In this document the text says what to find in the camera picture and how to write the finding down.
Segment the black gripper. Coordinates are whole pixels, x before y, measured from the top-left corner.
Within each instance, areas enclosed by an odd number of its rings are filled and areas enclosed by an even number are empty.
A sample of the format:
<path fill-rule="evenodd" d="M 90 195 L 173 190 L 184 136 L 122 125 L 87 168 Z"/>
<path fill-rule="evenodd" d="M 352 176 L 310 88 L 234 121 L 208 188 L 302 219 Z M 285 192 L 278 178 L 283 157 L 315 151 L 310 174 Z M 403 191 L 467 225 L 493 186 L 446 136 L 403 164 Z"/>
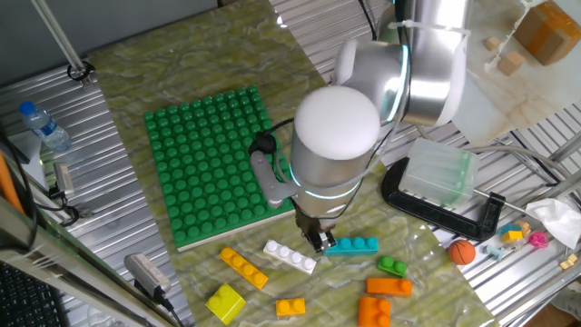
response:
<path fill-rule="evenodd" d="M 311 217 L 296 203 L 293 205 L 296 213 L 295 222 L 308 243 L 315 248 L 316 253 L 325 253 L 336 245 L 331 230 L 336 226 L 338 218 Z"/>

